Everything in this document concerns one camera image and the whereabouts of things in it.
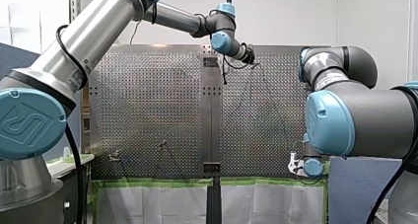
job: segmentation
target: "pegboard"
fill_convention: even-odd
[[[222,176],[288,175],[305,132],[301,47],[255,50],[260,64],[223,85],[207,46],[114,46],[90,79],[93,178],[201,178],[204,162]]]
[[[92,74],[95,179],[202,176],[201,46],[119,45]]]
[[[308,91],[298,46],[259,46],[253,69],[233,70],[222,103],[222,176],[283,177],[305,133]],[[302,154],[302,146],[295,147]]]

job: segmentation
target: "green tape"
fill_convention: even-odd
[[[211,187],[212,179],[191,180],[157,180],[147,178],[123,178],[120,180],[93,181],[92,186],[97,188],[107,187]]]
[[[313,185],[306,185],[297,180],[281,178],[221,178],[221,186],[253,186],[256,184],[279,185],[279,186],[297,186],[297,187],[325,187],[327,180],[323,179]]]

